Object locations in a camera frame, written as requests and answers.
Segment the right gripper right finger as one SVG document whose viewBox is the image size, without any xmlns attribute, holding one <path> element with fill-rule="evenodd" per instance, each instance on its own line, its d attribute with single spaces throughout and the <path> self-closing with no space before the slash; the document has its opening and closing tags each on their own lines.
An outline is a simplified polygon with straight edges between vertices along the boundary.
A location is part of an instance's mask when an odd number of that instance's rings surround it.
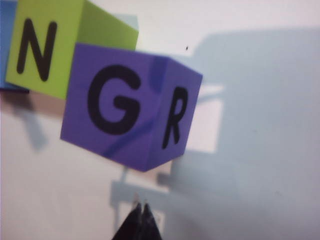
<svg viewBox="0 0 320 240">
<path fill-rule="evenodd" d="M 147 202 L 144 204 L 141 216 L 140 239 L 162 240 L 155 217 L 151 211 L 150 205 Z"/>
</svg>

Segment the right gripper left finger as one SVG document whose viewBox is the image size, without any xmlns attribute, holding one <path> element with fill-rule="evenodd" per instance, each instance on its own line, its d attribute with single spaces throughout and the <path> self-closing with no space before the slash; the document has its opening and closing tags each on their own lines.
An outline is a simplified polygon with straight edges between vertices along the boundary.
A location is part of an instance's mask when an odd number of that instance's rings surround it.
<svg viewBox="0 0 320 240">
<path fill-rule="evenodd" d="M 116 231 L 112 240 L 138 240 L 142 222 L 142 204 L 137 193 L 134 194 L 132 209 Z"/>
</svg>

